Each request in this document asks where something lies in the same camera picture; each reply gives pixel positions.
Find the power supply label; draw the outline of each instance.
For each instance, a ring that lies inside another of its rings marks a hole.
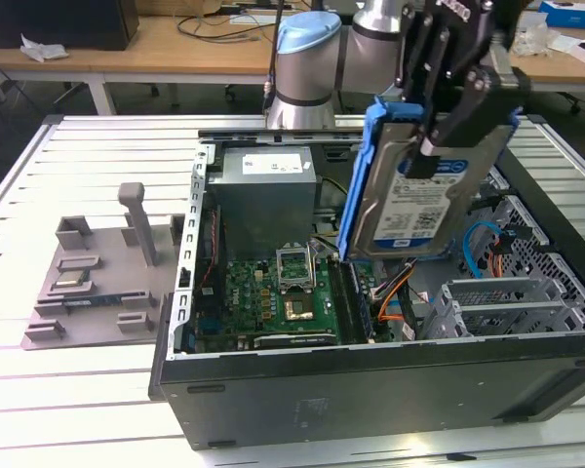
[[[382,249],[424,246],[431,242],[450,207],[447,192],[466,175],[468,161],[442,160],[431,178],[406,178],[407,162],[399,165],[374,241]]]
[[[246,154],[243,156],[244,175],[302,174],[300,154]]]

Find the blue box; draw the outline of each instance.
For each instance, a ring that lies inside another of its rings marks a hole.
[[[585,29],[585,3],[574,3],[568,7],[563,6],[563,3],[568,2],[542,2],[539,11],[548,14],[546,24]]]

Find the motherboard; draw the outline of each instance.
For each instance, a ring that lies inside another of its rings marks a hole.
[[[263,260],[233,260],[225,265],[223,306],[197,311],[201,352],[245,351],[307,345],[344,344],[336,310],[351,291],[339,284],[338,262],[288,247]],[[371,264],[350,269],[361,300],[375,285]]]

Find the slotted aluminum table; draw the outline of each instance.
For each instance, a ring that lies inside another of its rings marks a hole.
[[[141,181],[150,222],[168,222],[190,194],[197,129],[262,126],[255,116],[65,117],[39,129],[0,185],[0,467],[454,466],[446,454],[456,452],[476,456],[472,468],[585,466],[585,398],[538,424],[193,452],[171,408],[147,398],[153,344],[20,350],[62,215],[123,226],[117,188]],[[510,147],[585,237],[585,163],[528,120]]]

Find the floor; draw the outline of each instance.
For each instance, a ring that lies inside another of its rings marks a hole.
[[[56,113],[53,101],[63,92],[60,83],[19,83],[24,91],[48,113]],[[111,93],[117,111],[121,114],[257,114],[261,110],[262,89],[259,86],[237,86],[234,102],[225,100],[223,87],[217,85],[179,85],[180,106],[172,109],[169,90],[159,87],[160,95],[153,97],[148,86],[139,84],[111,85]],[[16,89],[7,93],[7,100],[0,104],[0,181],[20,156],[39,125],[43,116],[35,112]],[[585,100],[585,95],[577,96]],[[348,112],[362,113],[371,98],[365,95],[344,94]],[[535,95],[528,103],[528,112],[544,116],[579,153],[585,155],[585,102],[580,111],[572,115],[571,105],[565,97],[556,94]],[[62,105],[62,114],[95,115],[91,96],[85,89]]]

